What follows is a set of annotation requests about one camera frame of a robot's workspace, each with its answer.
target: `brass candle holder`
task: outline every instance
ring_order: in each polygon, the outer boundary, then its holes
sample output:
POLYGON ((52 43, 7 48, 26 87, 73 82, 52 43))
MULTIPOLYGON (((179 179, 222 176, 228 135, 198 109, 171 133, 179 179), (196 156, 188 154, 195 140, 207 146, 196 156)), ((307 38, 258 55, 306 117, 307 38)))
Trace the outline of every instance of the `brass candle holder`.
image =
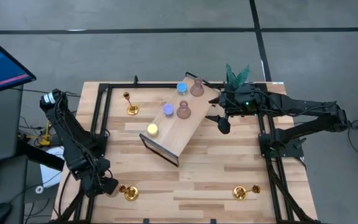
POLYGON ((247 199, 248 192, 253 192, 259 194, 261 191, 259 185, 255 184, 251 190, 246 190, 242 186, 237 186, 233 189, 233 197, 239 202, 245 201, 247 199))
POLYGON ((120 193, 124 193, 125 199, 130 202, 133 202, 139 196, 139 190, 137 189, 137 187, 134 187, 134 186, 129 186, 127 188, 127 187, 125 187, 125 185, 121 184, 118 188, 118 191, 120 193))
POLYGON ((139 112, 139 107, 137 107, 136 105, 133 105, 130 101, 129 101, 129 93, 125 92, 124 93, 124 98, 128 101, 129 106, 127 108, 127 113, 129 115, 135 115, 139 112))

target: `wooden tabletop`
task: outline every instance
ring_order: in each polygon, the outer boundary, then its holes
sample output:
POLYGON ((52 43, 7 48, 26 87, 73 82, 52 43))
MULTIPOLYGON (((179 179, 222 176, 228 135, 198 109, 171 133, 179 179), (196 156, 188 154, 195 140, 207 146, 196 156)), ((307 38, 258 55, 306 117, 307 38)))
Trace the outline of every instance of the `wooden tabletop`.
MULTIPOLYGON (((87 130, 91 127, 98 85, 98 82, 84 84, 78 106, 76 118, 87 130)), ((282 83, 267 86, 268 91, 285 93, 282 83)), ((266 164, 257 140, 260 129, 256 116, 231 118, 231 132, 227 135, 219 132, 216 123, 204 119, 182 152, 179 168, 144 147, 139 133, 144 132, 174 91, 174 88, 113 89, 107 125, 111 137, 105 158, 111 161, 114 178, 121 184, 136 186, 140 194, 134 202, 127 201, 123 194, 97 196, 92 222, 142 223, 149 218, 151 223, 209 223, 215 218, 218 223, 275 223, 266 164), (131 94, 131 102, 139 106, 139 114, 126 113, 128 102, 122 97, 125 91, 131 94), (254 184, 261 186, 260 194, 250 193, 244 202, 234 200, 234 187, 250 189, 254 184)), ((216 110, 219 108, 211 108, 209 114, 217 113, 216 110)), ((275 118, 275 126, 290 128, 293 120, 287 116, 275 118)), ((290 193, 306 214, 317 218, 305 168, 292 158, 283 158, 283 162, 290 193)), ((56 208, 67 174, 65 167, 56 208)), ((69 179, 62 210, 73 200, 79 186, 79 181, 69 179)), ((281 193, 279 198, 282 216, 286 218, 281 193)), ((82 218, 87 202, 85 199, 82 218)))

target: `gray floor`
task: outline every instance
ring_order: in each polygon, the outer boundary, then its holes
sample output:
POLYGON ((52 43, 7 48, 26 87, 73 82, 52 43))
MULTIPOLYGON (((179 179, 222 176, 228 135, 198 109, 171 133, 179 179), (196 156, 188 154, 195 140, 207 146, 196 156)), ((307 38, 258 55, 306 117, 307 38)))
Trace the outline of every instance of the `gray floor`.
MULTIPOLYGON (((256 5, 262 28, 358 27, 358 1, 258 0, 256 5)), ((241 0, 0 0, 0 30, 166 27, 253 27, 253 21, 249 2, 241 0)), ((336 100, 350 120, 358 119, 358 32, 263 33, 263 38, 272 80, 285 82, 290 96, 336 100)), ((25 86, 34 90, 80 93, 87 80, 132 80, 134 75, 145 81, 181 80, 186 71, 222 80, 226 62, 235 71, 249 64, 249 80, 264 81, 252 32, 0 35, 0 44, 35 73, 38 80, 25 86)), ((39 98, 24 93, 22 116, 33 126, 46 123, 39 98)), ((77 104, 70 98, 71 109, 77 104)), ((358 131, 351 138, 358 148, 358 131)), ((319 219, 358 223, 358 154, 347 134, 314 134, 304 151, 319 219)), ((29 166, 29 185, 40 182, 37 165, 29 166)), ((26 201, 36 201, 37 211, 42 200, 54 200, 56 190, 29 192, 26 201)), ((51 204, 43 214, 51 214, 51 204)))

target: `green leaves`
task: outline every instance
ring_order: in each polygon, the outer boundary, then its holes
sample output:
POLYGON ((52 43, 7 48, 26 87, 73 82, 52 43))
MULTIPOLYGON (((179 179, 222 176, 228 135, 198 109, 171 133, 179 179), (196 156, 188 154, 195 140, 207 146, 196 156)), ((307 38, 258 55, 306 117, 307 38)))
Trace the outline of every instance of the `green leaves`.
POLYGON ((246 68, 238 74, 238 76, 235 76, 230 65, 226 64, 227 82, 228 84, 231 84, 235 90, 247 80, 249 73, 250 69, 249 65, 247 65, 246 68))

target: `wooden board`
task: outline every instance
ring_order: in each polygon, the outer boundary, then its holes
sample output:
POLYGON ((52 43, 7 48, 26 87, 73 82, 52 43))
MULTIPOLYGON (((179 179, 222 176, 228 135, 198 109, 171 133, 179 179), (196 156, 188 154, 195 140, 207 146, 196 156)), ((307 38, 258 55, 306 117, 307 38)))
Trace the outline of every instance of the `wooden board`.
MULTIPOLYGON (((98 89, 96 82, 84 84, 77 119, 90 129, 98 89)), ((285 93, 284 85, 268 83, 268 90, 285 93)), ((175 89, 114 89, 108 118, 111 137, 106 158, 111 171, 120 183, 139 188, 135 202, 99 195, 93 211, 93 223, 275 223, 272 197, 264 159, 257 140, 259 125, 256 116, 231 118, 231 132, 223 135, 216 123, 204 119, 181 155, 179 168, 167 163, 147 150, 139 133, 153 121, 175 89), (131 100, 140 106, 136 116, 126 113, 127 101, 122 94, 131 93, 131 100), (249 189, 259 184, 262 191, 249 195, 245 202, 237 202, 231 190, 242 185, 249 189)), ((209 114, 221 108, 211 108, 209 114)), ((277 128, 293 126, 292 118, 275 118, 277 128)), ((312 218, 316 217, 313 198, 305 168, 296 160, 283 158, 288 188, 300 207, 312 218)), ((55 208, 68 170, 63 170, 55 208)), ((62 209, 66 208, 78 191, 80 182, 70 178, 63 193, 62 209)), ((285 207, 279 193, 282 217, 285 207)), ((85 217, 87 199, 81 217, 85 217)))
POLYGON ((158 126, 158 136, 153 137, 148 135, 147 131, 144 132, 144 136, 148 138, 148 141, 160 146, 160 149, 153 147, 154 151, 159 154, 165 154, 162 156, 176 165, 179 164, 178 158, 180 154, 210 109, 211 104, 208 101, 219 95, 217 90, 203 85, 204 94, 195 97, 190 93, 190 88, 194 85, 194 79, 185 77, 183 82, 187 84, 187 94, 179 95, 177 90, 175 90, 172 97, 167 101, 167 103, 172 104, 174 107, 173 116, 166 117, 161 106, 157 116, 152 121, 158 126), (191 110, 191 116, 187 119, 180 119, 176 114, 176 110, 182 100, 188 102, 191 110))

